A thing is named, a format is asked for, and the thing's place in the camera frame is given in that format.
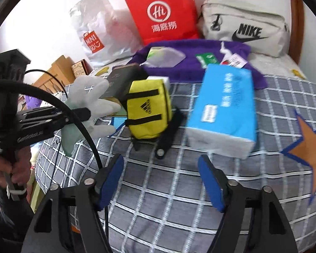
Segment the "person's left hand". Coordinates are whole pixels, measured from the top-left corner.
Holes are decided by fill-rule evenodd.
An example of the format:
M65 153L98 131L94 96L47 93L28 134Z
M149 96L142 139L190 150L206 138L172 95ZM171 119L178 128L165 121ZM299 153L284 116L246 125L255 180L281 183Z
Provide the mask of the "person's left hand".
M0 157L0 187L5 188L7 183L4 173L11 176L12 183L19 186L25 185L31 174L31 148L24 147L16 152L16 162L11 164L4 158Z

